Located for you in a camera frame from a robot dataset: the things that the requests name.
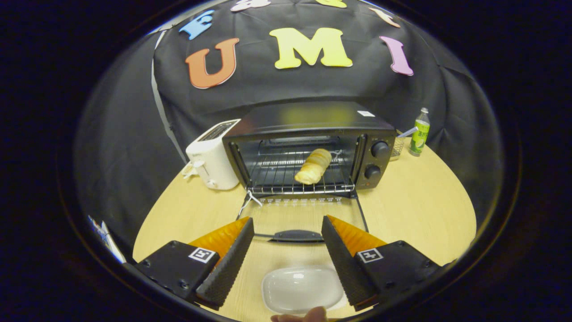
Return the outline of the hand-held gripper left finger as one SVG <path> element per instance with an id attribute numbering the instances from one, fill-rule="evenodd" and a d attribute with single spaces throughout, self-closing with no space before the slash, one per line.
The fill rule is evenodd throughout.
<path id="1" fill-rule="evenodd" d="M 170 241 L 135 266 L 159 287 L 187 302 L 223 306 L 254 237 L 250 217 L 192 241 Z"/>

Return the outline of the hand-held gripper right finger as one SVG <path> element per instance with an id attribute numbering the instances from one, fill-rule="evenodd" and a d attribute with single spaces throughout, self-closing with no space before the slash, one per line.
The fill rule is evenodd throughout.
<path id="1" fill-rule="evenodd" d="M 446 268 L 406 241 L 386 243 L 332 215 L 324 216 L 321 234 L 357 311 L 410 295 Z"/>

